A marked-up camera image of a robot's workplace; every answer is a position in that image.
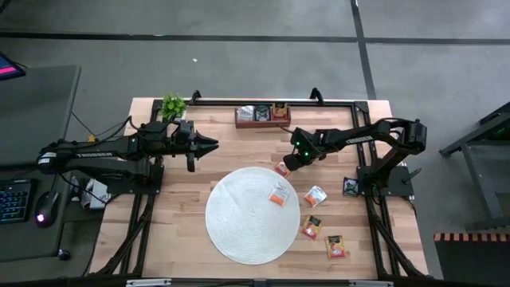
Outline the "dark panel with striped edge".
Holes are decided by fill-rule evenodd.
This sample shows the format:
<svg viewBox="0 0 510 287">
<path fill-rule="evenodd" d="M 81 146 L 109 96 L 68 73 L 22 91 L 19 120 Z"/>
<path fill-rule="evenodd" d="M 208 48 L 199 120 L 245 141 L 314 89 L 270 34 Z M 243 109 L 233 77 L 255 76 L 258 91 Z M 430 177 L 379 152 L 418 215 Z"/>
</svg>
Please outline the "dark panel with striped edge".
<svg viewBox="0 0 510 287">
<path fill-rule="evenodd" d="M 447 281 L 510 287 L 510 234 L 435 234 Z"/>
</svg>

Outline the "silver aluminium bracket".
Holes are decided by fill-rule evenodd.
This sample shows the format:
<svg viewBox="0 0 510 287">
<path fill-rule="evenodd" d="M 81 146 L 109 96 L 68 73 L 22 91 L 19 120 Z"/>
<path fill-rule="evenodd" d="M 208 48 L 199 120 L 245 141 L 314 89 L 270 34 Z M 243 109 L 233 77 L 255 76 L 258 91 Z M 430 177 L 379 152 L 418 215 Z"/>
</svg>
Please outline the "silver aluminium bracket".
<svg viewBox="0 0 510 287">
<path fill-rule="evenodd" d="M 349 287 L 394 287 L 391 281 L 369 281 L 369 280 L 355 280 L 349 281 Z"/>
<path fill-rule="evenodd" d="M 143 278 L 128 280 L 125 287 L 167 287 L 171 286 L 170 278 Z"/>
</svg>

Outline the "dark grey metal cart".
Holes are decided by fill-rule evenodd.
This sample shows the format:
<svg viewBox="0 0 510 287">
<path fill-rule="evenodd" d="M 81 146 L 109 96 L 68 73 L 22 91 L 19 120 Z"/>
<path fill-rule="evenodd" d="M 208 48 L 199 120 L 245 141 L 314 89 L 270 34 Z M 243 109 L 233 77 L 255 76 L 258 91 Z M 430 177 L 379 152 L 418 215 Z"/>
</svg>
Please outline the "dark grey metal cart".
<svg viewBox="0 0 510 287">
<path fill-rule="evenodd" d="M 442 148 L 449 157 L 455 152 L 464 156 L 477 190 L 485 219 L 469 223 L 467 231 L 510 226 L 510 215 L 501 207 L 500 195 L 510 195 L 510 101 L 478 121 L 476 129 Z"/>
</svg>

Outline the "backlit computer keyboard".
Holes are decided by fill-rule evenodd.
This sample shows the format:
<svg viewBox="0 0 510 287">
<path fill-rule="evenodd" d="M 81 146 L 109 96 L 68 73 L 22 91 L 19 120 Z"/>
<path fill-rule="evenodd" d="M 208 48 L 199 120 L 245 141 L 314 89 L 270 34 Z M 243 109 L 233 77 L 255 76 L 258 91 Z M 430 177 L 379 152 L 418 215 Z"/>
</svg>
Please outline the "backlit computer keyboard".
<svg viewBox="0 0 510 287">
<path fill-rule="evenodd" d="M 0 181 L 0 224 L 27 221 L 36 187 L 36 179 Z"/>
</svg>

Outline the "white cardboard box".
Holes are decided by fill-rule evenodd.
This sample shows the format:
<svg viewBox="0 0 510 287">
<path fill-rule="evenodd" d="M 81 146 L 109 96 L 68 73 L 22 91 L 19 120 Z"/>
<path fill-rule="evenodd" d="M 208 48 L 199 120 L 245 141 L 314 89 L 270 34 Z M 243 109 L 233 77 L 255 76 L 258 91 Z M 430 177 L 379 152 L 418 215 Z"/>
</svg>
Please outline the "white cardboard box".
<svg viewBox="0 0 510 287">
<path fill-rule="evenodd" d="M 112 198 L 112 195 L 108 193 L 108 187 L 95 179 L 85 181 L 84 191 L 80 195 L 82 207 L 91 210 L 104 209 Z"/>
</svg>

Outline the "black aluminium table frame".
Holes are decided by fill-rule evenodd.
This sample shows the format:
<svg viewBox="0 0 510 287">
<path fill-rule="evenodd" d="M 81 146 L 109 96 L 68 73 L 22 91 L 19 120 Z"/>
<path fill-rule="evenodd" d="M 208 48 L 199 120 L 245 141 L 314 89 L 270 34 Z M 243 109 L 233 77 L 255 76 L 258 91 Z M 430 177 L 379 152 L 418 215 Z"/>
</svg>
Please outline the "black aluminium table frame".
<svg viewBox="0 0 510 287">
<path fill-rule="evenodd" d="M 291 105 L 292 127 L 313 132 L 316 128 L 353 128 L 351 109 L 333 107 L 354 100 L 298 100 Z M 300 202 L 301 222 L 309 214 L 323 220 L 316 240 L 300 231 L 278 259 L 264 265 L 231 261 L 214 246 L 206 230 L 206 203 L 214 186 L 230 172 L 243 167 L 274 171 L 282 157 L 292 151 L 290 134 L 279 128 L 236 129 L 234 106 L 191 106 L 186 119 L 204 136 L 219 140 L 220 148 L 186 169 L 182 156 L 166 157 L 162 190 L 155 199 L 144 277 L 256 278 L 256 279 L 375 279 L 377 277 L 364 198 L 343 196 L 344 177 L 354 178 L 359 165 L 355 146 L 329 155 L 324 161 L 293 172 L 287 180 Z M 303 197 L 312 186 L 328 194 L 325 202 L 310 207 Z M 128 231 L 132 195 L 121 195 L 106 207 L 90 272 L 99 271 L 120 247 Z M 411 205 L 401 198 L 387 199 L 393 235 L 414 266 L 428 273 L 417 221 Z M 324 236 L 342 235 L 347 255 L 327 256 Z"/>
</svg>

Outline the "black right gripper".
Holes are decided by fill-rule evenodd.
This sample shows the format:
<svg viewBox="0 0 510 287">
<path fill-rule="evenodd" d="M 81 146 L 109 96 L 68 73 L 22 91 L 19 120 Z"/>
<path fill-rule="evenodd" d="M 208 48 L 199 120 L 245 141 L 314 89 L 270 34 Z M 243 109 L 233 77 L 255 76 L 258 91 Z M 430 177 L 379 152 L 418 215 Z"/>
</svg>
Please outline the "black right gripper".
<svg viewBox="0 0 510 287">
<path fill-rule="evenodd" d="M 314 144 L 315 135 L 302 128 L 295 128 L 292 133 L 292 154 L 283 157 L 283 162 L 290 171 L 296 171 L 304 164 L 311 164 L 314 160 L 325 159 L 325 154 Z"/>
</svg>

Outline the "small display screen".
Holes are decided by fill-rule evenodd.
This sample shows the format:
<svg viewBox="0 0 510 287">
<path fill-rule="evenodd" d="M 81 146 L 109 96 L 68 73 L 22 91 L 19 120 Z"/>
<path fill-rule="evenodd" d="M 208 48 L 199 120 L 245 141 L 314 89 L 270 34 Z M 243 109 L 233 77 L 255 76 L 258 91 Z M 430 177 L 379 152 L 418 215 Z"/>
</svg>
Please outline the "small display screen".
<svg viewBox="0 0 510 287">
<path fill-rule="evenodd" d="M 25 74 L 24 69 L 10 60 L 4 53 L 0 52 L 0 81 L 24 77 Z"/>
</svg>

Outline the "black computer mouse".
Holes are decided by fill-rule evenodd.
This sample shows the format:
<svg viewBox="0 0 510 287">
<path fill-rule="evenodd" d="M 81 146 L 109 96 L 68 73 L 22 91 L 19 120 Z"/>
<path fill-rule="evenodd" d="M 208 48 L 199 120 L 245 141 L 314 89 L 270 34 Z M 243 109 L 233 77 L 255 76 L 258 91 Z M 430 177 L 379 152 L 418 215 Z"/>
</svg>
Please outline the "black computer mouse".
<svg viewBox="0 0 510 287">
<path fill-rule="evenodd" d="M 43 193 L 35 205 L 34 217 L 38 227 L 50 227 L 57 219 L 60 194 L 55 191 Z"/>
</svg>

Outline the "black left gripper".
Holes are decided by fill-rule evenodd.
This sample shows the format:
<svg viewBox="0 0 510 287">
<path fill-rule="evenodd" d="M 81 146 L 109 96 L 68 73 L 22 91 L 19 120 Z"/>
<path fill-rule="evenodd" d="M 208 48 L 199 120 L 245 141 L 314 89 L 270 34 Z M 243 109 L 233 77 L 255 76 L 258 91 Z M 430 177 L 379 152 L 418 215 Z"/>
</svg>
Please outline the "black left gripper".
<svg viewBox="0 0 510 287">
<path fill-rule="evenodd" d="M 194 134 L 194 124 L 191 121 L 174 120 L 172 124 L 176 126 L 176 129 L 171 134 L 170 154 L 173 157 L 186 156 L 187 170 L 195 172 L 195 159 L 200 159 L 218 149 L 218 141 L 201 135 L 199 132 Z"/>
</svg>

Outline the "white round woven placemat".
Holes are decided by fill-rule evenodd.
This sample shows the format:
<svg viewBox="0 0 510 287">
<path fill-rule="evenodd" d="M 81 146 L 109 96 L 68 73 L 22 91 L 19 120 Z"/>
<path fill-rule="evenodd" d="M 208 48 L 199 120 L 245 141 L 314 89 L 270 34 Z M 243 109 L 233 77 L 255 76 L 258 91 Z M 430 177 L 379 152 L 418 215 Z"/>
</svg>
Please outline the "white round woven placemat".
<svg viewBox="0 0 510 287">
<path fill-rule="evenodd" d="M 284 206 L 269 201 L 277 183 L 290 190 Z M 292 184 L 275 171 L 244 167 L 230 172 L 211 191 L 206 229 L 218 251 L 232 261 L 261 265 L 279 258 L 300 227 L 300 202 Z"/>
</svg>

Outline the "dark grey desk surface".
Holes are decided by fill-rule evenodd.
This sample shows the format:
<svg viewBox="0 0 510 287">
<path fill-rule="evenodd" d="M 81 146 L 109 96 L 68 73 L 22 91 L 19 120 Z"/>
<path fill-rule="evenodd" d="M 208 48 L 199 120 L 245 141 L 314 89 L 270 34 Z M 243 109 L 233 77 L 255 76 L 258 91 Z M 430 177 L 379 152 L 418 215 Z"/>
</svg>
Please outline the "dark grey desk surface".
<svg viewBox="0 0 510 287">
<path fill-rule="evenodd" d="M 78 65 L 49 66 L 0 82 L 0 167 L 34 165 L 66 137 L 80 74 Z"/>
</svg>

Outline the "green plant in white pot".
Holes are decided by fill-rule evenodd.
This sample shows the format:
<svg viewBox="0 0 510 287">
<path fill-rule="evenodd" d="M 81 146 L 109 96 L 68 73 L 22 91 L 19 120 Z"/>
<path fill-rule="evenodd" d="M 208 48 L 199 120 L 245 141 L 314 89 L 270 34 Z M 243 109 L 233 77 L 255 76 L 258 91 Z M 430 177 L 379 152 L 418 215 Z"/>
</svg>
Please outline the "green plant in white pot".
<svg viewBox="0 0 510 287">
<path fill-rule="evenodd" d="M 169 92 L 163 98 L 161 114 L 163 118 L 176 119 L 183 118 L 186 112 L 186 103 L 184 98 L 178 93 Z"/>
</svg>

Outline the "brown wooden compartment tray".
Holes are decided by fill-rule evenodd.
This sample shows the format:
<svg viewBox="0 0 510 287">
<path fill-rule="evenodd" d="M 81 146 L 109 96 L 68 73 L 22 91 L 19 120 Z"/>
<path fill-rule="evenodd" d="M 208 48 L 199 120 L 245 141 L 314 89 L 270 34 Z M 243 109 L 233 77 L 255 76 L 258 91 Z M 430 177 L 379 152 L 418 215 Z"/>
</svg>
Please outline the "brown wooden compartment tray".
<svg viewBox="0 0 510 287">
<path fill-rule="evenodd" d="M 269 105 L 270 107 L 272 107 L 273 103 L 271 103 L 271 104 L 255 104 L 254 107 L 257 105 Z M 273 121 L 272 120 L 272 111 L 271 111 L 271 120 L 270 121 L 262 121 L 262 122 L 255 121 L 255 119 L 254 119 L 254 121 L 238 122 L 237 115 L 236 115 L 237 109 L 238 108 L 234 109 L 234 123 L 235 123 L 236 128 L 272 128 L 272 127 L 287 128 L 290 126 L 291 120 L 292 120 L 291 110 L 290 110 L 289 106 L 288 106 L 288 119 L 287 120 Z"/>
</svg>

